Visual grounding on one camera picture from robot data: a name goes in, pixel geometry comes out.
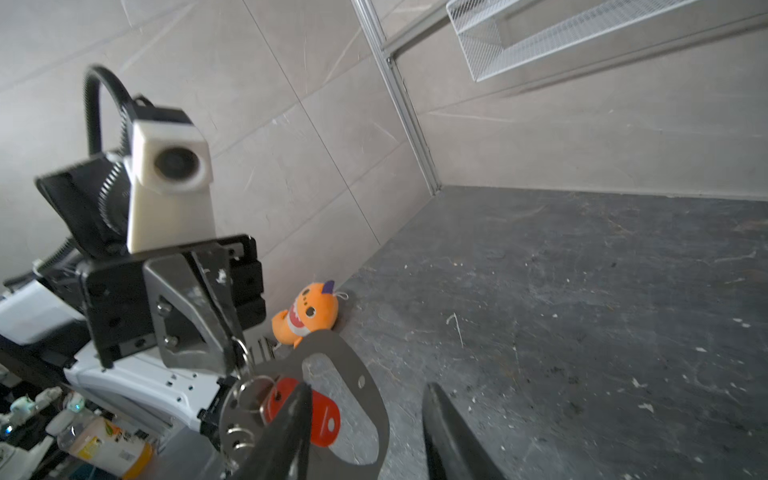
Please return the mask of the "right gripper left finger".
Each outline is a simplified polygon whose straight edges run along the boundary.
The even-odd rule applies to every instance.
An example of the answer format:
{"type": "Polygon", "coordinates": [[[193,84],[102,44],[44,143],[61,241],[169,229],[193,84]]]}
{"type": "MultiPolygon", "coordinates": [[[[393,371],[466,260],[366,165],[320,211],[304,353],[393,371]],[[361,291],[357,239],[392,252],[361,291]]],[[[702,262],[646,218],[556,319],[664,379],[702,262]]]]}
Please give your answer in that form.
{"type": "Polygon", "coordinates": [[[312,389],[300,382],[250,456],[231,479],[306,479],[312,427],[312,389]]]}

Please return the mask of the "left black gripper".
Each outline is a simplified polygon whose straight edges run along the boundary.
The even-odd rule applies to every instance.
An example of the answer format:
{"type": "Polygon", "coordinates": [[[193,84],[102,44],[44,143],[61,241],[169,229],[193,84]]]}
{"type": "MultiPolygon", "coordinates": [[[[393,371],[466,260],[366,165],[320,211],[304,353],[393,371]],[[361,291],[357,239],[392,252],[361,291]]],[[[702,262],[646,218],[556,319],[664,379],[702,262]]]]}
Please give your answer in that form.
{"type": "Polygon", "coordinates": [[[265,320],[257,244],[235,235],[77,267],[86,318],[104,368],[151,347],[171,369],[231,374],[237,342],[265,320]]]}

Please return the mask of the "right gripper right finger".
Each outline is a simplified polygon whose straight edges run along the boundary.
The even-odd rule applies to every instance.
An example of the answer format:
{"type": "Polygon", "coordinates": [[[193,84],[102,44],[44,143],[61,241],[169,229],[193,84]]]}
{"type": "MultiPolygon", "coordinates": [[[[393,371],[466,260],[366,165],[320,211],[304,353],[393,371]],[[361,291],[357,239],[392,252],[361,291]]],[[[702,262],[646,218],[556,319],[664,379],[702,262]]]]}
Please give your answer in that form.
{"type": "Polygon", "coordinates": [[[429,479],[505,479],[446,392],[434,382],[424,391],[422,425],[429,479]]]}

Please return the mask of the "red key tag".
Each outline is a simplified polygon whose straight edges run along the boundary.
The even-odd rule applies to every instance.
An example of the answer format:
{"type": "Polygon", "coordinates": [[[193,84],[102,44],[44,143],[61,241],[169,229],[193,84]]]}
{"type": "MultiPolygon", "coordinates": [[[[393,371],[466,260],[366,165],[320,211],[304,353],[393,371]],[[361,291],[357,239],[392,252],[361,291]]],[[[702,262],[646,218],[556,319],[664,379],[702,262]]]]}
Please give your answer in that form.
{"type": "MultiPolygon", "coordinates": [[[[295,378],[280,378],[262,403],[262,417],[266,424],[278,415],[287,399],[299,385],[295,378]]],[[[312,414],[310,440],[315,446],[329,448],[338,438],[341,430],[341,413],[337,404],[329,397],[312,392],[312,414]]]]}

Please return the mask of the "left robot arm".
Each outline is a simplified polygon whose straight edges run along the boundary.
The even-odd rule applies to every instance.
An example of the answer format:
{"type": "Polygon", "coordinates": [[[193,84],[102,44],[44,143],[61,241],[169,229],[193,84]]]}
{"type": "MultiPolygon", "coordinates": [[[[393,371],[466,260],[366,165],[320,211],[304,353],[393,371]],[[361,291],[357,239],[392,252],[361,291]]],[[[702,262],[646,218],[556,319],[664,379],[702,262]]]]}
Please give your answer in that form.
{"type": "Polygon", "coordinates": [[[178,421],[237,463],[263,430],[245,332],[266,306],[255,240],[215,234],[212,182],[210,161],[180,147],[37,178],[71,234],[7,281],[1,358],[147,430],[178,421]]]}

